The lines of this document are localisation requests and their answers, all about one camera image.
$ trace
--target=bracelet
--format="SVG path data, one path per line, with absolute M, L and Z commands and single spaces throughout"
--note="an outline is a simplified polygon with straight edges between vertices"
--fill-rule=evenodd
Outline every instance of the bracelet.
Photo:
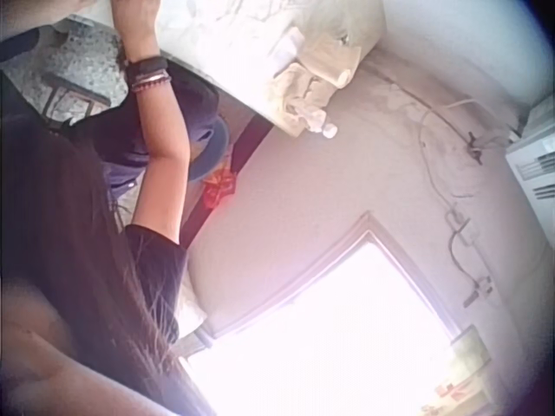
M 130 89 L 132 92 L 138 93 L 147 88 L 166 84 L 171 80 L 172 80 L 172 77 L 166 72 L 166 70 L 163 70 L 154 74 L 143 75 L 134 84 L 130 86 Z
M 135 84 L 145 75 L 151 75 L 167 69 L 167 59 L 162 56 L 153 56 L 138 62 L 130 62 L 126 67 L 127 82 Z

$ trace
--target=window frame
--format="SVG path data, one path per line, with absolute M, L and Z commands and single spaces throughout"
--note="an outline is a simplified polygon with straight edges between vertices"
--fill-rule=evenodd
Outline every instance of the window frame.
M 291 302 L 306 288 L 327 275 L 362 244 L 375 244 L 399 270 L 407 283 L 415 291 L 428 309 L 441 321 L 450 340 L 460 335 L 461 330 L 454 321 L 443 301 L 407 252 L 395 241 L 393 236 L 369 212 L 364 212 L 343 237 L 332 244 L 304 272 L 292 278 L 280 290 L 264 302 L 240 316 L 222 330 L 213 333 L 204 324 L 199 328 L 202 338 L 208 337 L 210 343 L 225 335 L 236 334 L 255 325 L 260 319 Z

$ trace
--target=black t-shirt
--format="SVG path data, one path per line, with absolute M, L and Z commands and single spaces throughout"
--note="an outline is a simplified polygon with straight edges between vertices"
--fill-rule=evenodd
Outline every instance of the black t-shirt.
M 140 225 L 128 225 L 123 231 L 136 264 L 147 306 L 170 342 L 179 336 L 174 313 L 181 278 L 185 270 L 186 251 L 156 231 Z

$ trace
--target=beaded bracelet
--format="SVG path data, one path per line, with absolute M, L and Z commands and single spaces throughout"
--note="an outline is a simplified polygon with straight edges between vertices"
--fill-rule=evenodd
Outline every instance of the beaded bracelet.
M 130 89 L 134 93 L 139 93 L 140 91 L 144 91 L 145 89 L 166 84 L 171 80 L 172 77 L 166 72 L 166 70 L 162 70 L 153 74 L 138 77 L 136 82 L 131 85 Z

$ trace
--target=vent grille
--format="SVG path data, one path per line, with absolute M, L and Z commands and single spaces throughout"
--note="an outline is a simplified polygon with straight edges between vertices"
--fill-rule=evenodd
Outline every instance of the vent grille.
M 555 173 L 555 152 L 539 156 L 533 162 L 517 165 L 517 169 L 519 169 L 522 180 L 530 180 Z
M 555 198 L 555 184 L 539 186 L 533 189 L 537 199 Z

